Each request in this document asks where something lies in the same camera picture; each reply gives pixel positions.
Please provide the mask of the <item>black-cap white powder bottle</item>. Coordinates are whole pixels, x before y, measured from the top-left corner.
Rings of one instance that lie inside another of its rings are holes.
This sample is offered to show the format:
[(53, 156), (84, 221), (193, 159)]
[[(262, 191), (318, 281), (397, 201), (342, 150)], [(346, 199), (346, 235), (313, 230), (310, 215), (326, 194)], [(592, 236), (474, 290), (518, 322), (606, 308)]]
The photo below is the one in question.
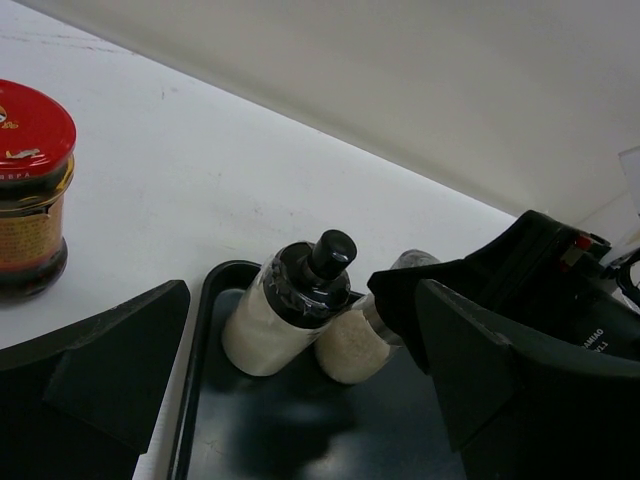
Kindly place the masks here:
[(221, 342), (229, 361), (254, 377), (288, 365), (348, 305), (347, 268), (356, 256), (355, 242), (336, 229), (276, 252), (225, 323)]

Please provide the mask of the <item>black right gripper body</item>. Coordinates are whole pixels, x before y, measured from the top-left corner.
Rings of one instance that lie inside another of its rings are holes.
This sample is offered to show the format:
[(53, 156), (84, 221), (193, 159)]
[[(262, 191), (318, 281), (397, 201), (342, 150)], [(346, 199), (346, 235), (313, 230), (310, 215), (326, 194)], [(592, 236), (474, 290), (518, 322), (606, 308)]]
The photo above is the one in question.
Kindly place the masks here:
[(586, 350), (638, 360), (639, 315), (613, 298), (607, 241), (529, 210), (464, 260), (460, 293)]

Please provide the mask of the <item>clear-lid spice grinder bottle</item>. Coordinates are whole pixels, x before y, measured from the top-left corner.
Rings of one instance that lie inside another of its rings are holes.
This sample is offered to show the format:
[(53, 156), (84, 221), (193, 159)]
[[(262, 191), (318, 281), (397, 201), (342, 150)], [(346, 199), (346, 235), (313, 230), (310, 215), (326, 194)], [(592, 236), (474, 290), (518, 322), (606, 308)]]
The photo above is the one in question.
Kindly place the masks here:
[(320, 368), (345, 385), (369, 379), (403, 347), (403, 340), (382, 321), (373, 293), (336, 315), (314, 343)]

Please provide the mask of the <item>red-lid dark sauce jar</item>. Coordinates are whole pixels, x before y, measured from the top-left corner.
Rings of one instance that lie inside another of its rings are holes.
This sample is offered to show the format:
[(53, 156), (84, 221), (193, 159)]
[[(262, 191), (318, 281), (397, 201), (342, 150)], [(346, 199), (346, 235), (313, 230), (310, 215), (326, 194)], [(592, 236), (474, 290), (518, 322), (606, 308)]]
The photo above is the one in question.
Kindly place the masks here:
[(74, 176), (76, 138), (61, 104), (1, 81), (2, 302), (39, 295), (64, 272), (64, 195)]

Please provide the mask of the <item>black plastic tray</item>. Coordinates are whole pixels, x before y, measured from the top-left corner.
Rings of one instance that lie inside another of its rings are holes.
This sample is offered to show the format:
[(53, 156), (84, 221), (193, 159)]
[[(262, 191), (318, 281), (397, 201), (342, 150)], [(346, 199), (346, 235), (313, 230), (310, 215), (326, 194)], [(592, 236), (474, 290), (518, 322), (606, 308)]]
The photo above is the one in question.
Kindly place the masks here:
[(200, 297), (169, 477), (461, 479), (432, 380), (406, 352), (347, 386), (312, 349), (270, 377), (235, 368), (221, 332), (259, 265), (219, 264)]

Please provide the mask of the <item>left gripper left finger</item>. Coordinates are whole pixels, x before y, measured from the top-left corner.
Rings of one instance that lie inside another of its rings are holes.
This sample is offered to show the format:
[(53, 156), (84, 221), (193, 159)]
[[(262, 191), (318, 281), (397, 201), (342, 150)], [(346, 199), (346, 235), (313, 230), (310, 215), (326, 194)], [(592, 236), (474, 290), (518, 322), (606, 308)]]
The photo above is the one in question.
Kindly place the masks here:
[(1, 352), (4, 479), (130, 479), (145, 454), (190, 292), (167, 281)]

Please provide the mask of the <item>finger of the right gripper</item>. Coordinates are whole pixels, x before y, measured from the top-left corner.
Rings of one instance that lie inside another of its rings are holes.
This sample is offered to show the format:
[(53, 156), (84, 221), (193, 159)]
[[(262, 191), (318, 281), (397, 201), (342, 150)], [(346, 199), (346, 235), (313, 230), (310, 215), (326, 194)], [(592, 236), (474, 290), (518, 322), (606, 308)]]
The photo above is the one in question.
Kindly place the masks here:
[(436, 280), (458, 293), (474, 296), (480, 265), (472, 257), (448, 262), (435, 257), (400, 257), (391, 269), (373, 273), (367, 283), (382, 322), (402, 340), (417, 367), (428, 375), (429, 359), (415, 300), (422, 280)]

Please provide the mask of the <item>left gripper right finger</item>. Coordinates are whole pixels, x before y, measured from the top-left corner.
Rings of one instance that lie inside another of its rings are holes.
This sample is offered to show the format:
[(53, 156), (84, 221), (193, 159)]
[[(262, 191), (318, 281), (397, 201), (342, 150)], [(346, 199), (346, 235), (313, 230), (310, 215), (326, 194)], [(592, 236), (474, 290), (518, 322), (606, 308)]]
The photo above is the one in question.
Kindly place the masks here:
[(432, 280), (416, 310), (470, 479), (635, 479), (639, 365), (557, 340)]

